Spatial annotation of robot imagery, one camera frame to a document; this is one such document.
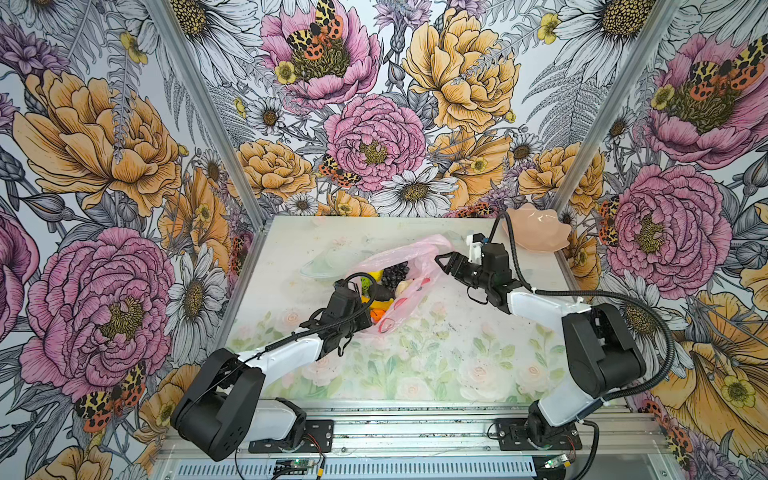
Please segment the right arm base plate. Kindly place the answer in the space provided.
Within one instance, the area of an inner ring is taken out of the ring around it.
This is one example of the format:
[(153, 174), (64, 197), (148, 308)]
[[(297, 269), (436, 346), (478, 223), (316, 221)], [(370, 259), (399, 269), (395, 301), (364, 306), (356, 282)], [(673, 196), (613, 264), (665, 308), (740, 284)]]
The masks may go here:
[(489, 430), (501, 451), (568, 450), (578, 451), (583, 444), (574, 423), (552, 427), (536, 419), (499, 418)]

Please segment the fake yellow banana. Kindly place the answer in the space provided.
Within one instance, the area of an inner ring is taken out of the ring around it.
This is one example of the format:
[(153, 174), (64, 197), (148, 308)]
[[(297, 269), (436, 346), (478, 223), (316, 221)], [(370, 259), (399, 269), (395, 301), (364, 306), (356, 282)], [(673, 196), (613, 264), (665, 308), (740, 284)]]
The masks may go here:
[(369, 297), (362, 295), (361, 301), (363, 305), (367, 305), (372, 310), (388, 310), (394, 303), (394, 298), (388, 300), (371, 300)]

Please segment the right aluminium frame post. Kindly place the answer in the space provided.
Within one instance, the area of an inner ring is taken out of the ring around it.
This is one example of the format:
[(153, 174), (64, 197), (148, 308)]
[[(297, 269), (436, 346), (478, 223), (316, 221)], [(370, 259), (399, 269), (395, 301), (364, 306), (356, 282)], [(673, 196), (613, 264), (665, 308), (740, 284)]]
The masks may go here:
[(627, 64), (617, 70), (616, 79), (609, 89), (605, 101), (600, 106), (595, 121), (582, 141), (562, 184), (549, 203), (549, 208), (556, 213), (563, 211), (575, 193), (580, 180), (598, 153), (611, 122), (621, 110), (621, 101), (629, 95), (631, 87), (641, 75), (649, 59), (657, 52), (662, 35), (672, 23), (681, 4), (683, 1), (674, 0), (655, 3), (645, 26), (640, 31), (637, 43), (630, 50)]

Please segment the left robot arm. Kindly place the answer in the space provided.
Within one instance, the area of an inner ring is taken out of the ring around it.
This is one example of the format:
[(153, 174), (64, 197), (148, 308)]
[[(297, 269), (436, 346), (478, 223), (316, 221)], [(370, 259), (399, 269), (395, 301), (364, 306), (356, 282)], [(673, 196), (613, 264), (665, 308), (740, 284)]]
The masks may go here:
[(327, 306), (280, 340), (247, 352), (214, 351), (176, 405), (171, 427), (214, 461), (254, 442), (299, 448), (308, 436), (306, 413), (286, 399), (264, 400), (262, 390), (333, 352), (340, 354), (355, 333), (373, 325), (373, 301), (362, 299), (364, 279), (374, 281), (368, 273), (336, 281)]

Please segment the fake dark avocado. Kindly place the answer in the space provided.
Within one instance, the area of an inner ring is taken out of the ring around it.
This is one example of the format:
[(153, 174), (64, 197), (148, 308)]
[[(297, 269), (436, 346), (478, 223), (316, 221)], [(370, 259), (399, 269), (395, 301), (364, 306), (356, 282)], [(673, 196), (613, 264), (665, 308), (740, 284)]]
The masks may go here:
[(391, 289), (378, 283), (369, 286), (368, 295), (370, 299), (379, 302), (387, 302), (395, 298), (395, 294)]

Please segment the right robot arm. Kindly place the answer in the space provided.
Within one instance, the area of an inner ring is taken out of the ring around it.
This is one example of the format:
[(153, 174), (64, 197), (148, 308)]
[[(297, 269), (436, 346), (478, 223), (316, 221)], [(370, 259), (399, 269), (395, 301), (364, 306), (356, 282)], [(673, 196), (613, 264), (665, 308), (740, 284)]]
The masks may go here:
[(610, 393), (645, 375), (645, 361), (616, 307), (589, 305), (570, 292), (553, 296), (527, 290), (513, 276), (503, 244), (478, 233), (467, 238), (467, 245), (468, 255), (440, 254), (435, 262), (468, 290), (482, 290), (484, 304), (532, 320), (563, 342), (567, 373), (528, 409), (525, 429), (532, 446), (552, 446), (603, 406)]

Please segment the green circuit board right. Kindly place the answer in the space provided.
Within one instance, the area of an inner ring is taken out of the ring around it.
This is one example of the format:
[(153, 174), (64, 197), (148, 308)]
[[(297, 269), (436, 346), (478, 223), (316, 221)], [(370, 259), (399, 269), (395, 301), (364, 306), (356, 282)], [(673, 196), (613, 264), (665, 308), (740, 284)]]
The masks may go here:
[(570, 457), (567, 454), (560, 454), (558, 456), (547, 459), (543, 463), (543, 468), (544, 469), (568, 468), (570, 465), (571, 465)]

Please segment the aluminium frame post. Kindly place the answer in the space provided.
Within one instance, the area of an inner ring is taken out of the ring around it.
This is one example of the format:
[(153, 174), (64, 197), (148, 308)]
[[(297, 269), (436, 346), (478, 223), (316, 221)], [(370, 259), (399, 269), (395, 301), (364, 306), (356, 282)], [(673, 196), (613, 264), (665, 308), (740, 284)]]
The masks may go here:
[(187, 46), (183, 32), (168, 1), (150, 1), (147, 6), (160, 38), (173, 58), (174, 67), (185, 78), (187, 91), (211, 137), (242, 204), (257, 232), (263, 233), (267, 219), (260, 208), (242, 166), (238, 161), (231, 139), (221, 121), (209, 94), (204, 76), (196, 65), (195, 57)]
[(681, 4), (683, 1), (674, 0), (655, 3), (645, 26), (640, 31), (637, 43), (630, 50), (627, 64), (617, 70), (616, 79), (609, 89), (605, 101), (600, 106), (595, 121), (582, 141), (562, 184), (549, 203), (549, 208), (556, 213), (563, 211), (575, 193), (580, 180), (598, 153), (611, 122), (621, 110), (621, 101), (629, 95), (631, 87), (641, 75), (649, 59), (657, 52), (662, 35), (672, 23)]

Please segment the fake black grape bunch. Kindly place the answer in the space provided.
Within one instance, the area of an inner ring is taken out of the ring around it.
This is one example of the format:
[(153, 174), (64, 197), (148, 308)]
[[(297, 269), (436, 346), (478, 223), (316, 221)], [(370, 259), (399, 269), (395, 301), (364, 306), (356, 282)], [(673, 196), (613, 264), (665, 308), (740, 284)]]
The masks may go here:
[(408, 278), (409, 272), (410, 267), (407, 261), (389, 266), (383, 270), (380, 283), (395, 292), (397, 285)]

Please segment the green circuit board left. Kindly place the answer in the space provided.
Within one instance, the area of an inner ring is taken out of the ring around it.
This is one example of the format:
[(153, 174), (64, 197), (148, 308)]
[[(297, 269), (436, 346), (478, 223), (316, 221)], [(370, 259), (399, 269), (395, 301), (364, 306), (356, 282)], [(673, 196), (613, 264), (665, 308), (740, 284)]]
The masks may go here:
[(286, 475), (306, 475), (310, 473), (318, 463), (306, 459), (278, 460), (272, 471), (272, 478), (277, 479)]

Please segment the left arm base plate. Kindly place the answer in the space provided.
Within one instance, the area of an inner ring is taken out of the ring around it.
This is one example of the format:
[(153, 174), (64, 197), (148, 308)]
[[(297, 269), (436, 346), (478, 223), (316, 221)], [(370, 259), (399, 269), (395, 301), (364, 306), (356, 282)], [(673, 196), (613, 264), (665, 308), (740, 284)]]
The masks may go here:
[(330, 419), (306, 420), (302, 428), (291, 430), (285, 439), (251, 441), (251, 454), (323, 453), (332, 451), (335, 422)]

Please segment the left aluminium frame post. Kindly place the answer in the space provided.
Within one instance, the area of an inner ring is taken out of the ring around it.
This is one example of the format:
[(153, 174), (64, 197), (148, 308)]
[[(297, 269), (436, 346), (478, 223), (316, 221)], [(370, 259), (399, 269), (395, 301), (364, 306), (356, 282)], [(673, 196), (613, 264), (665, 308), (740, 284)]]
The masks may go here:
[(174, 67), (185, 78), (187, 91), (211, 137), (242, 204), (257, 232), (263, 233), (267, 219), (260, 208), (242, 166), (238, 161), (231, 139), (221, 121), (209, 94), (204, 76), (196, 65), (195, 57), (187, 46), (183, 32), (168, 1), (150, 1), (147, 6), (160, 38), (173, 58)]

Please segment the pink petal-shaped bowl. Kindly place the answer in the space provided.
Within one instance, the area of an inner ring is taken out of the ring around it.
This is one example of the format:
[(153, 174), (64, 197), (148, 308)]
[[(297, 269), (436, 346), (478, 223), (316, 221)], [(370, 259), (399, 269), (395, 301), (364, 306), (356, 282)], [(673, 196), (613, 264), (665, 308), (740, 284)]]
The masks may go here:
[(554, 253), (569, 245), (571, 226), (562, 223), (554, 210), (539, 210), (526, 203), (506, 211), (511, 221), (514, 244), (531, 252)]

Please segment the green circuit board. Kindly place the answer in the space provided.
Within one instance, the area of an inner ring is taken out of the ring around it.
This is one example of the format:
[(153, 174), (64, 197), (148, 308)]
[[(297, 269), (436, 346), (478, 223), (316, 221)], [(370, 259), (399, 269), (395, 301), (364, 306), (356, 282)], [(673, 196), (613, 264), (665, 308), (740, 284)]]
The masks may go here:
[(318, 463), (306, 459), (278, 460), (272, 471), (272, 478), (277, 479), (286, 475), (306, 475), (310, 473)]
[(571, 465), (570, 457), (567, 454), (560, 454), (558, 456), (547, 459), (543, 463), (543, 468), (544, 469), (568, 468), (570, 465)]

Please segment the pink plastic bag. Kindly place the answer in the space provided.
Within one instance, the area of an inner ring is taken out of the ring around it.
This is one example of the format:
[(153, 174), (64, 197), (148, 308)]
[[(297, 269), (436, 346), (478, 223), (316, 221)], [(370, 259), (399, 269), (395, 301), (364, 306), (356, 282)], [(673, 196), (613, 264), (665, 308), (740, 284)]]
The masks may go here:
[(363, 334), (383, 337), (404, 325), (445, 277), (436, 257), (451, 249), (448, 239), (437, 234), (377, 253), (354, 265), (349, 272), (363, 275), (355, 282), (361, 288), (362, 300), (371, 303), (373, 325)]

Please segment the aluminium front rail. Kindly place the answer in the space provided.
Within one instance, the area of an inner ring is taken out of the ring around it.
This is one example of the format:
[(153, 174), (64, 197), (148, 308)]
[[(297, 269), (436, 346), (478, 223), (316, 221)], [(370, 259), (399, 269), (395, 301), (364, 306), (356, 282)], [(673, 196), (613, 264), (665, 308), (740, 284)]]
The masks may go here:
[[(378, 402), (351, 400), (298, 402), (309, 420), (334, 422), (331, 457), (496, 455), (488, 437), (496, 419), (524, 419), (514, 404)], [(650, 414), (608, 406), (589, 416), (600, 429), (600, 455), (665, 453), (666, 440)]]

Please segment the fake orange fruit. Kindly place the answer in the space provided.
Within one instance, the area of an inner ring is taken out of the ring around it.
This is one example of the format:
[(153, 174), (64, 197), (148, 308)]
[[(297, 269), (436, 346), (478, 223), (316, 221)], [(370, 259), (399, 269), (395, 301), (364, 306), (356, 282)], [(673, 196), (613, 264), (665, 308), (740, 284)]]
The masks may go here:
[(374, 324), (378, 324), (385, 316), (385, 309), (372, 309), (370, 311), (371, 320)]

